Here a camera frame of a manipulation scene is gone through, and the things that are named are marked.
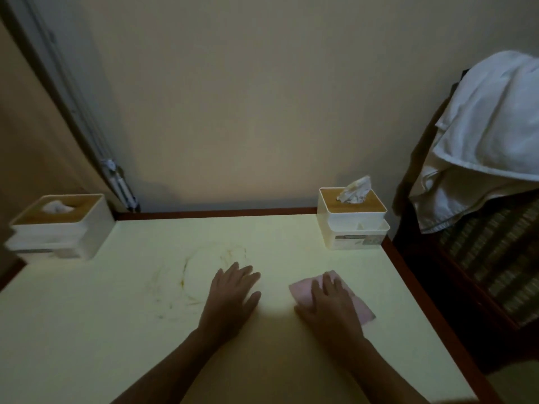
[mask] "finger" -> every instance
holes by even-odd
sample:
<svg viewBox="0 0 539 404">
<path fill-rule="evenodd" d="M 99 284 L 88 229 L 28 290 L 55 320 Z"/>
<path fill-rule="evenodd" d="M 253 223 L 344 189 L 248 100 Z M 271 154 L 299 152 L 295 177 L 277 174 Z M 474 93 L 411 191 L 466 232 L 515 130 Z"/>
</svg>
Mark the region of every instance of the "finger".
<svg viewBox="0 0 539 404">
<path fill-rule="evenodd" d="M 241 282 L 239 284 L 241 287 L 241 291 L 247 294 L 251 290 L 251 288 L 254 286 L 254 284 L 258 282 L 259 279 L 260 279 L 260 272 L 254 272 L 250 275 L 244 276 L 241 279 Z"/>
<path fill-rule="evenodd" d="M 220 281 L 220 279 L 222 277 L 223 277 L 223 270 L 221 268 L 219 268 L 219 270 L 217 271 L 217 273 L 213 277 L 213 280 L 211 281 L 210 290 L 213 290 L 213 289 L 215 289 L 216 287 L 219 286 L 219 281 Z"/>
<path fill-rule="evenodd" d="M 342 281 L 340 278 L 335 278 L 335 280 L 333 281 L 333 285 L 335 286 L 337 293 L 344 292 L 344 288 L 342 287 Z"/>
<path fill-rule="evenodd" d="M 296 312 L 296 314 L 300 317 L 300 319 L 303 320 L 308 325 L 311 325 L 313 323 L 314 314 L 313 312 L 309 311 L 305 306 L 295 305 L 294 312 Z"/>
<path fill-rule="evenodd" d="M 337 290 L 333 285 L 332 279 L 327 272 L 322 276 L 322 289 L 324 290 L 325 294 L 330 296 L 337 293 Z"/>
<path fill-rule="evenodd" d="M 226 272 L 223 275 L 223 283 L 227 283 L 230 280 L 230 277 L 236 272 L 239 268 L 239 263 L 235 262 L 232 265 L 230 265 L 230 268 L 226 270 Z"/>
<path fill-rule="evenodd" d="M 252 265 L 248 265 L 246 267 L 243 267 L 239 270 L 237 270 L 236 272 L 234 272 L 234 277 L 231 278 L 231 280 L 233 281 L 233 283 L 239 283 L 239 281 L 249 275 L 251 272 L 253 271 L 253 266 Z"/>
<path fill-rule="evenodd" d="M 324 292 L 322 291 L 322 289 L 320 289 L 320 284 L 318 283 L 316 279 L 313 280 L 313 284 L 310 287 L 310 291 L 313 294 L 313 304 L 314 304 L 314 309 L 316 309 L 318 301 L 320 300 L 320 298 L 324 297 Z"/>
<path fill-rule="evenodd" d="M 258 306 L 258 301 L 262 293 L 260 291 L 253 292 L 253 294 L 247 299 L 247 302 L 243 305 L 243 312 L 245 314 L 245 320 L 249 319 L 256 307 Z"/>
</svg>

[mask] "wooden lid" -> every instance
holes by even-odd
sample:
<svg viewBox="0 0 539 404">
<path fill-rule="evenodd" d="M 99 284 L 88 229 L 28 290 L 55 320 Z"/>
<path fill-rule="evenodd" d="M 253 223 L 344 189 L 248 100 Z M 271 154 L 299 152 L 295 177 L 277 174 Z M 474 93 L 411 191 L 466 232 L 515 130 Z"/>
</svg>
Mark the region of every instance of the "wooden lid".
<svg viewBox="0 0 539 404">
<path fill-rule="evenodd" d="M 30 224 L 65 224 L 81 221 L 102 196 L 100 194 L 73 196 L 45 196 L 18 217 L 12 225 Z M 41 209 L 45 204 L 60 200 L 63 204 L 75 208 L 63 214 L 47 214 Z"/>
<path fill-rule="evenodd" d="M 342 189 L 320 189 L 322 197 L 326 202 L 326 206 L 330 213 L 385 213 L 386 208 L 378 197 L 371 190 L 368 192 L 365 201 L 361 204 L 348 204 L 341 203 L 337 200 L 337 197 L 341 193 Z"/>
</svg>

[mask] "white tissue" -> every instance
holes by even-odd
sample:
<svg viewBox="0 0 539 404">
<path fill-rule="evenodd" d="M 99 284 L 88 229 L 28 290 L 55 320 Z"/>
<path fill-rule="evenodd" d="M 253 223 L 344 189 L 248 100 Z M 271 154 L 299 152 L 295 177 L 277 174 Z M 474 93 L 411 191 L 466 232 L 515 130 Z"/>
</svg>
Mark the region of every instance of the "white tissue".
<svg viewBox="0 0 539 404">
<path fill-rule="evenodd" d="M 73 207 L 66 206 L 60 200 L 54 200 L 50 203 L 45 204 L 41 211 L 47 214 L 65 214 L 69 211 L 75 210 Z"/>
<path fill-rule="evenodd" d="M 361 204 L 371 189 L 370 176 L 361 177 L 341 191 L 337 200 L 341 203 Z"/>
</svg>

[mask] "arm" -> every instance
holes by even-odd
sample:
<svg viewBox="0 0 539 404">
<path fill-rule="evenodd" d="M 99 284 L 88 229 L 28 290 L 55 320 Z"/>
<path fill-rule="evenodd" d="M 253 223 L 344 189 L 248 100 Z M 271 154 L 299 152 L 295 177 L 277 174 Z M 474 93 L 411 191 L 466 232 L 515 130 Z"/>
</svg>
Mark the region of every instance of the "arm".
<svg viewBox="0 0 539 404">
<path fill-rule="evenodd" d="M 220 346 L 236 336 L 258 305 L 260 292 L 244 303 L 260 273 L 235 262 L 217 271 L 198 328 L 157 366 L 121 394 L 113 404 L 174 403 L 185 393 Z"/>
<path fill-rule="evenodd" d="M 363 337 L 352 299 L 341 281 L 324 274 L 323 289 L 313 281 L 314 309 L 296 306 L 298 315 L 328 352 L 354 377 L 373 404 L 427 404 Z"/>
</svg>

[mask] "wooden table edge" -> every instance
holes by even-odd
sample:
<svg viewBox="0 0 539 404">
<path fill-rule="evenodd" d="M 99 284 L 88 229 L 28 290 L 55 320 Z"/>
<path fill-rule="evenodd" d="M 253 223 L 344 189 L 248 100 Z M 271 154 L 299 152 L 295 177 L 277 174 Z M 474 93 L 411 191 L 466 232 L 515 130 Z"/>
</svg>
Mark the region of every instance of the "wooden table edge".
<svg viewBox="0 0 539 404">
<path fill-rule="evenodd" d="M 297 215 L 297 214 L 316 214 L 316 207 L 302 208 L 265 208 L 254 210 L 212 210 L 212 211 L 180 211 L 180 212 L 165 212 L 165 213 L 118 213 L 115 214 L 116 221 L 132 221 L 132 220 L 159 220 L 159 219 L 179 219 L 179 218 L 208 218 L 208 217 L 252 217 L 261 215 Z M 391 240 L 386 237 L 382 243 L 387 257 L 394 265 L 395 269 L 401 276 L 402 280 L 408 287 L 415 301 L 425 313 L 428 321 L 435 329 L 438 337 L 441 339 L 444 346 L 447 348 L 451 357 L 459 367 L 462 375 L 473 389 L 475 395 L 482 403 L 502 404 L 502 401 L 494 391 L 494 388 L 487 381 L 486 377 L 479 371 L 472 357 L 466 351 L 459 338 L 453 332 L 449 324 L 446 322 L 442 314 L 438 311 L 434 302 L 428 297 L 428 294 L 422 288 L 419 281 L 404 259 L 394 247 Z M 8 283 L 20 272 L 24 263 L 18 261 L 0 278 L 0 291 L 8 285 Z"/>
</svg>

